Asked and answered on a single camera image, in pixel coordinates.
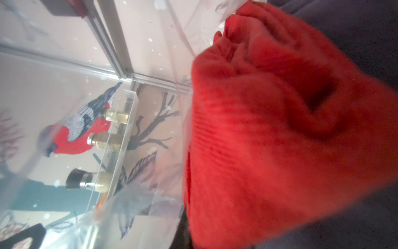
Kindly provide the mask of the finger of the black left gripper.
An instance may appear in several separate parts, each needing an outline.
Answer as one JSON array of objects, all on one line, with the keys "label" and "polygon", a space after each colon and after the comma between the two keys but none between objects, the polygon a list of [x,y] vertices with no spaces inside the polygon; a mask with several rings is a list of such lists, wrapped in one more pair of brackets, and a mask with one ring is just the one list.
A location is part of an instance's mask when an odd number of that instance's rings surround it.
[{"label": "finger of the black left gripper", "polygon": [[13,246],[28,238],[32,239],[30,249],[39,249],[45,238],[46,232],[47,230],[42,224],[36,224],[9,237],[4,241],[1,241],[1,249],[12,249]]}]

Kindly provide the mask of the clear plastic vacuum bag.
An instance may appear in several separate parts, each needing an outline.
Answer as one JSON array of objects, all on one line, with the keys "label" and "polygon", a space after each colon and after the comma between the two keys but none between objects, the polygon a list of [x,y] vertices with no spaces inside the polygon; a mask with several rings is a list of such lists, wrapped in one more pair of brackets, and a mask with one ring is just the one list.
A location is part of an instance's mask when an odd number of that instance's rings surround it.
[{"label": "clear plastic vacuum bag", "polygon": [[[1,1],[1,241],[42,224],[40,249],[168,249],[183,214],[191,65],[242,1]],[[138,110],[115,194],[87,212],[101,118]]]}]

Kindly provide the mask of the red garment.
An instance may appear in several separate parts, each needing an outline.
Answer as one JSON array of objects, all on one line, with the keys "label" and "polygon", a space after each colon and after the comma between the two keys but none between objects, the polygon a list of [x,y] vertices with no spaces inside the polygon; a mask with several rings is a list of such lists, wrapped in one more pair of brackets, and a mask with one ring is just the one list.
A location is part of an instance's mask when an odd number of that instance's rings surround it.
[{"label": "red garment", "polygon": [[398,89],[247,1],[192,65],[185,248],[395,249]]}]

